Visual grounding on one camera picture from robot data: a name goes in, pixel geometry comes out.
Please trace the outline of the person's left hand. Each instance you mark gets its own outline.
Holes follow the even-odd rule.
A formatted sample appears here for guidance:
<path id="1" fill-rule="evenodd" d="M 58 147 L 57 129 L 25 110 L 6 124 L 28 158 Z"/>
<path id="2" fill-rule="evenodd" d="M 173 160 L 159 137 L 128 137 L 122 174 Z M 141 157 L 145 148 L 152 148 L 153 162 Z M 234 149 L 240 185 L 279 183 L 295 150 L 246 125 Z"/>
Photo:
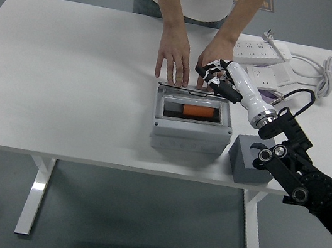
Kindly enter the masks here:
<path id="1" fill-rule="evenodd" d="M 220 59 L 228 61 L 232 60 L 235 43 L 234 40 L 216 35 L 200 54 L 197 66 L 204 67 L 205 65 Z"/>

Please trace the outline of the person's right hand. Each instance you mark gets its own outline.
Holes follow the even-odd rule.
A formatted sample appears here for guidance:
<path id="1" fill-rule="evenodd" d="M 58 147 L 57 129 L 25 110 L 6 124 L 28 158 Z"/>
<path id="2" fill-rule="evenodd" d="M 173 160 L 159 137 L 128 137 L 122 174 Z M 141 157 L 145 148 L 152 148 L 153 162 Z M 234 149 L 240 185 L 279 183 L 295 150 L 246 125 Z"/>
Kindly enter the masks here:
<path id="1" fill-rule="evenodd" d="M 163 26 L 155 64 L 155 77 L 165 62 L 167 83 L 173 87 L 187 87 L 190 75 L 190 46 L 185 27 Z"/>

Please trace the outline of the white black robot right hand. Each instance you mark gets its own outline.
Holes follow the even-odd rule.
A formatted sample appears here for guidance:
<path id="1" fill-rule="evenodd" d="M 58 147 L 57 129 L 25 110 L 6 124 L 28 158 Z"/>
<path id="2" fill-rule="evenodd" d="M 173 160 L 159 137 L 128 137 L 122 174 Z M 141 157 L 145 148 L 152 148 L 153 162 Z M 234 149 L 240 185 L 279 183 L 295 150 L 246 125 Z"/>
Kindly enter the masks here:
<path id="1" fill-rule="evenodd" d="M 245 70 L 236 62 L 216 60 L 195 67 L 196 72 L 214 90 L 228 101 L 240 103 L 248 111 L 248 120 L 255 129 L 260 129 L 277 118 L 274 107 L 266 103 Z"/>

